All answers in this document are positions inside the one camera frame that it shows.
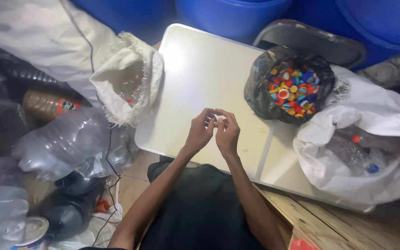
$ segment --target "black plastic bag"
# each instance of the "black plastic bag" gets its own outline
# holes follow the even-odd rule
[[[307,122],[314,114],[304,114],[303,117],[290,115],[271,98],[264,81],[269,78],[270,71],[288,61],[294,68],[307,65],[320,79],[317,100],[313,107],[316,112],[322,109],[325,99],[334,87],[334,73],[320,56],[310,53],[299,53],[286,46],[276,46],[261,54],[253,63],[251,73],[244,89],[244,98],[257,116],[265,120],[276,119],[282,122],[301,125]]]

